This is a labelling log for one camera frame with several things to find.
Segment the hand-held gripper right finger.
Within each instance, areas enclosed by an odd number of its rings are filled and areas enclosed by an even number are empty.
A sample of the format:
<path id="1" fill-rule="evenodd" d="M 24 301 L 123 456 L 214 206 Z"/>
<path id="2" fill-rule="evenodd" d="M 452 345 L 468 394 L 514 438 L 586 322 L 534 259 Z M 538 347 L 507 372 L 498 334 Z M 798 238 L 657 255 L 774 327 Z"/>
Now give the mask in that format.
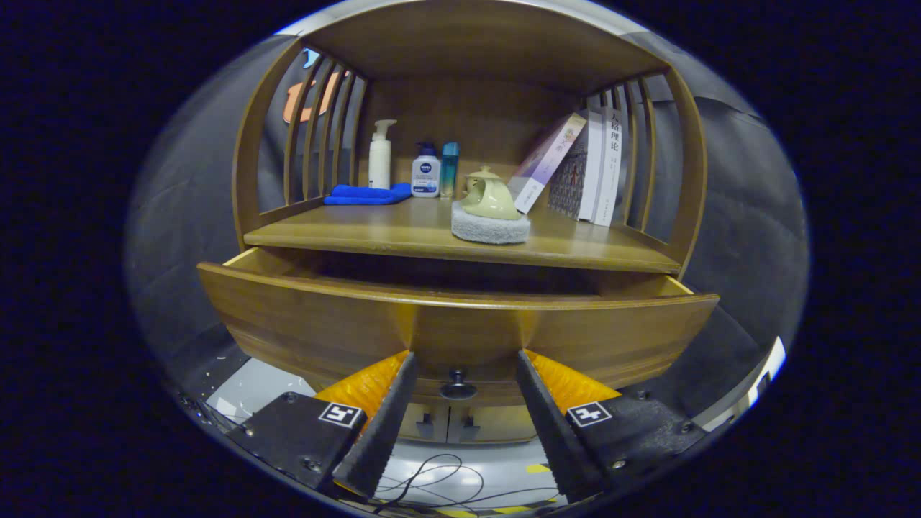
<path id="1" fill-rule="evenodd" d="M 652 396 L 592 396 L 562 409 L 538 354 L 517 352 L 516 379 L 558 491 L 572 504 L 621 497 L 674 469 L 709 435 Z"/>

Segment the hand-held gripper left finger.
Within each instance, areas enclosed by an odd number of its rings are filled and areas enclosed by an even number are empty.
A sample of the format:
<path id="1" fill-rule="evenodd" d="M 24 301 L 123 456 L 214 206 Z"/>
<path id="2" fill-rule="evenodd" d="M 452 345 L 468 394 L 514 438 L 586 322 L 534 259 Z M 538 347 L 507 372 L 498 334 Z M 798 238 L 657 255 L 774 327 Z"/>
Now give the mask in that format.
<path id="1" fill-rule="evenodd" d="M 323 493 L 336 486 L 371 499 L 398 439 L 417 383 L 417 358 L 405 350 L 345 379 L 323 397 L 287 391 L 228 433 L 245 452 Z"/>

